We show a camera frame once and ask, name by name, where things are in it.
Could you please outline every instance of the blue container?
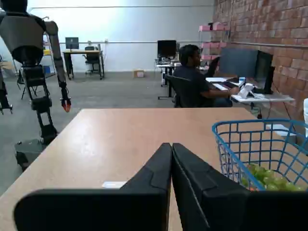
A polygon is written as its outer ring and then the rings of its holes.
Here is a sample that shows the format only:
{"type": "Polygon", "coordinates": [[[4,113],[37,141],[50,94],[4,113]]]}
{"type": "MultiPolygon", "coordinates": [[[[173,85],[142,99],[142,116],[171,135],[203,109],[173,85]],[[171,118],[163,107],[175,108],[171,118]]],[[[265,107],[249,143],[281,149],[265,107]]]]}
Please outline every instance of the blue container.
{"type": "Polygon", "coordinates": [[[44,68],[44,73],[49,74],[50,73],[50,66],[43,66],[44,68]]]}
{"type": "Polygon", "coordinates": [[[308,151],[305,146],[308,138],[295,130],[300,127],[308,128],[308,125],[288,119],[215,123],[212,131],[216,136],[222,174],[251,190],[265,190],[247,168],[255,164],[273,170],[276,177],[282,176],[295,185],[307,187],[308,151]],[[282,124],[287,130],[275,129],[275,124],[282,124]],[[297,145],[294,140],[303,140],[303,143],[297,145]]]}

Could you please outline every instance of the red brick wall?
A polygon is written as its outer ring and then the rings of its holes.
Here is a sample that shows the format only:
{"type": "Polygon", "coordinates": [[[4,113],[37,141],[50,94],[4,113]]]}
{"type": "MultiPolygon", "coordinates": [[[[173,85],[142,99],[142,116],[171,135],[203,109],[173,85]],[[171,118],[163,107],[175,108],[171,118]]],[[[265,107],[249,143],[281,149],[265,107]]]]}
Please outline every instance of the red brick wall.
{"type": "MultiPolygon", "coordinates": [[[[215,0],[214,22],[230,25],[230,41],[308,45],[308,0],[215,0]]],[[[303,99],[308,98],[308,50],[232,46],[274,55],[274,85],[296,99],[286,105],[291,117],[299,119],[303,99]]],[[[274,106],[285,111],[282,103],[274,106]]]]}

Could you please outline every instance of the concrete floor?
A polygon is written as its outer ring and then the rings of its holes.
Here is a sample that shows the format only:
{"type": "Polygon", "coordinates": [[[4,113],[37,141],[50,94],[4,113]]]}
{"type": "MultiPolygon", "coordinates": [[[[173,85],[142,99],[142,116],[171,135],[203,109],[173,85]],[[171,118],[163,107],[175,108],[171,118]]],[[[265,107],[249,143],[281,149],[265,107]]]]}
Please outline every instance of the concrete floor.
{"type": "MultiPolygon", "coordinates": [[[[13,114],[5,110],[0,114],[0,195],[21,175],[16,163],[14,145],[19,141],[39,138],[36,113],[30,108],[27,94],[21,100],[22,91],[15,78],[5,80],[8,99],[13,104],[13,114]]],[[[61,131],[83,108],[156,108],[173,107],[171,100],[157,100],[167,94],[167,88],[160,87],[160,74],[152,73],[144,79],[133,79],[132,73],[107,73],[106,79],[99,76],[76,75],[68,82],[72,109],[66,113],[59,101],[61,97],[55,77],[47,80],[53,106],[51,116],[55,127],[61,131]]]]}

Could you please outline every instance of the office chair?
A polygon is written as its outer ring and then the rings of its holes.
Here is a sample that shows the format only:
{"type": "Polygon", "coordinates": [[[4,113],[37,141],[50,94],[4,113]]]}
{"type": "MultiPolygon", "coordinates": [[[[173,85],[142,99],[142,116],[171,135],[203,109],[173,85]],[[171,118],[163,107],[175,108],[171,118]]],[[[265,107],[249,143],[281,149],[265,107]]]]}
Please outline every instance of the office chair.
{"type": "MultiPolygon", "coordinates": [[[[85,47],[86,51],[94,51],[95,48],[93,46],[88,46],[85,47]]],[[[86,54],[84,55],[84,57],[86,58],[86,64],[92,64],[92,70],[90,70],[90,73],[93,74],[94,71],[99,71],[94,69],[94,64],[100,64],[100,59],[99,56],[97,54],[86,54]]]]}
{"type": "Polygon", "coordinates": [[[189,79],[170,75],[166,75],[165,78],[177,95],[175,107],[199,107],[196,105],[199,99],[198,89],[189,79]]]}
{"type": "Polygon", "coordinates": [[[211,61],[210,65],[208,67],[207,73],[205,74],[206,78],[214,76],[216,69],[217,69],[217,66],[218,66],[218,63],[219,63],[219,60],[220,60],[220,57],[217,57],[217,58],[215,58],[211,61]]]}

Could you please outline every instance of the pink shelf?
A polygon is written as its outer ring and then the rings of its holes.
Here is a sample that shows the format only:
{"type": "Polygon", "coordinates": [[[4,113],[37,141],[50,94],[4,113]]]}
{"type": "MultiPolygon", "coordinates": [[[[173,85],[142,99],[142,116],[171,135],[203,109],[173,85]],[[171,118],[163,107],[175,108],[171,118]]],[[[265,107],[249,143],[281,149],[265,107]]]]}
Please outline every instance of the pink shelf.
{"type": "Polygon", "coordinates": [[[204,32],[204,31],[224,31],[224,30],[229,30],[228,26],[224,25],[214,25],[213,30],[210,30],[210,26],[199,26],[199,32],[204,32]]]}
{"type": "Polygon", "coordinates": [[[210,26],[199,26],[199,31],[210,31],[210,26]]]}
{"type": "Polygon", "coordinates": [[[204,42],[201,44],[201,48],[219,48],[226,47],[226,42],[204,42]]]}
{"type": "Polygon", "coordinates": [[[203,54],[201,56],[201,59],[204,60],[204,61],[207,61],[207,60],[213,60],[217,57],[219,57],[219,55],[203,54]]]}

